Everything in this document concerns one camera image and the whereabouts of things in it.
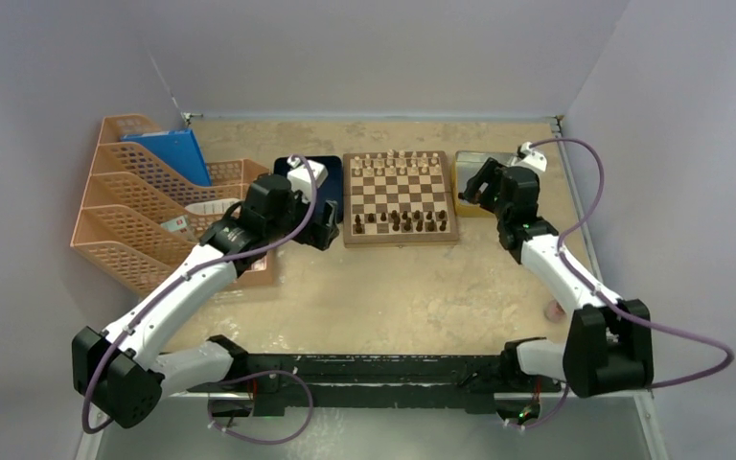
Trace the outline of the dark back rank piece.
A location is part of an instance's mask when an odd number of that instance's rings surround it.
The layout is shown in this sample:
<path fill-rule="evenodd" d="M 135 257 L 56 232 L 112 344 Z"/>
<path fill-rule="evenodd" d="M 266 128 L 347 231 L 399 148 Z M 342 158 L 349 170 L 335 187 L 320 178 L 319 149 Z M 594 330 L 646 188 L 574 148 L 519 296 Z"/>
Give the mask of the dark back rank piece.
<path fill-rule="evenodd" d="M 401 217 L 397 211 L 393 211 L 390 215 L 391 230 L 399 232 L 401 230 Z"/>

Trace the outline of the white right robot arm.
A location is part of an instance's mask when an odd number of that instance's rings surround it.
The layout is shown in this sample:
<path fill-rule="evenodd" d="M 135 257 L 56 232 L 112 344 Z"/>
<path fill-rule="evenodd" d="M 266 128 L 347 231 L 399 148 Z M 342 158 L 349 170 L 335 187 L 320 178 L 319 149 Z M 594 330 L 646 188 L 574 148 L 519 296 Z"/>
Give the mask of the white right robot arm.
<path fill-rule="evenodd" d="M 507 343 L 499 365 L 502 382 L 521 390 L 541 376 L 565 382 L 579 397 L 649 386 L 654 378 L 651 332 L 625 317 L 647 320 L 649 309 L 599 285 L 539 216 L 539 195 L 535 171 L 493 158 L 460 195 L 495 215 L 502 247 L 542 281 L 570 319 L 562 344 L 546 338 Z"/>

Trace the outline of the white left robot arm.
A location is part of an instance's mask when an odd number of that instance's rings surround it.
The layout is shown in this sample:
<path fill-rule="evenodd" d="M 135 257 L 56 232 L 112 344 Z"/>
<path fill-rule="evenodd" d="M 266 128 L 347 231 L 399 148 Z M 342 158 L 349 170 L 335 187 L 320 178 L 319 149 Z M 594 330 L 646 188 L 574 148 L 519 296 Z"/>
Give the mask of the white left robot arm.
<path fill-rule="evenodd" d="M 142 422 L 172 393 L 213 382 L 222 391 L 244 386 L 247 366 L 220 340 L 208 340 L 188 354 L 166 357 L 175 332 L 223 288 L 280 245 L 295 241 L 324 251 L 338 234 L 337 204 L 315 207 L 326 174 L 303 168 L 267 174 L 248 188 L 200 237 L 187 258 L 125 316 L 100 331 L 81 329 L 71 343 L 73 384 L 83 397 L 81 427 L 92 426 L 99 408 L 110 423 L 130 428 Z"/>

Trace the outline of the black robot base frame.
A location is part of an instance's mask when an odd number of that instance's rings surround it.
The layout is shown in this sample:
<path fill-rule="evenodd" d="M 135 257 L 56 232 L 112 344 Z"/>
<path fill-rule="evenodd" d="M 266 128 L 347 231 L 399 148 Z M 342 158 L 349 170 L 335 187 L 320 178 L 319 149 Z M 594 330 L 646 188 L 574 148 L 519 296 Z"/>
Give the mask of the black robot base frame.
<path fill-rule="evenodd" d="M 250 354 L 222 380 L 199 392 L 252 395 L 257 416 L 281 416 L 290 407 L 462 409 L 469 414 L 514 414 L 498 402 L 513 394 L 527 403 L 560 385 L 519 375 L 502 355 L 287 355 Z"/>

